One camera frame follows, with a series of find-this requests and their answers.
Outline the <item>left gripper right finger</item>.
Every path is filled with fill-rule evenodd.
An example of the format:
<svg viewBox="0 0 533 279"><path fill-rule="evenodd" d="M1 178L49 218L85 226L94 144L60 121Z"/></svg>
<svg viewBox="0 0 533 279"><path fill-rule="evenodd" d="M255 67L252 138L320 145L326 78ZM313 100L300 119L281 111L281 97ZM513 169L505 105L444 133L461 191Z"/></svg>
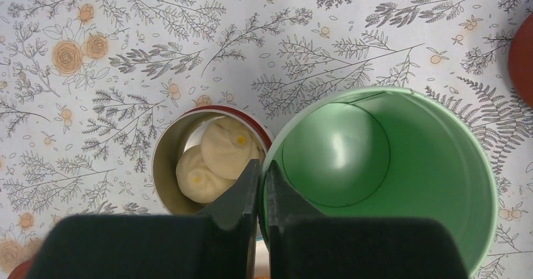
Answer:
<svg viewBox="0 0 533 279"><path fill-rule="evenodd" d="M467 278L451 235L437 221L327 216L291 186L276 162L266 171L272 278Z"/></svg>

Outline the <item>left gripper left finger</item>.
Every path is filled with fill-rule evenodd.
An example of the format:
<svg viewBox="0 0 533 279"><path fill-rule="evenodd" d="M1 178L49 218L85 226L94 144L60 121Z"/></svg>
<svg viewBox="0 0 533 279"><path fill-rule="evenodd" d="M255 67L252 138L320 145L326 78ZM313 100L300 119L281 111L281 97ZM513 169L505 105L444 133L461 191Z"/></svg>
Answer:
<svg viewBox="0 0 533 279"><path fill-rule="evenodd" d="M252 278L260 163L187 216L75 215L50 232L28 278Z"/></svg>

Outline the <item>green cylindrical container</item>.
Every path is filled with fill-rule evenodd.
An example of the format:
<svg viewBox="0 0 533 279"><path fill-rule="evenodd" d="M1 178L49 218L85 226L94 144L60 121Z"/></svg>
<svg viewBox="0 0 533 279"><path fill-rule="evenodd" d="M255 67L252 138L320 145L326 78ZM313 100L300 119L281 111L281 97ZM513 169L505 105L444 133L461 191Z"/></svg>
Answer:
<svg viewBox="0 0 533 279"><path fill-rule="evenodd" d="M439 221L470 275L492 245L498 199L484 149L457 115L412 89L363 87L312 103L275 137L263 170L272 163L327 216Z"/></svg>

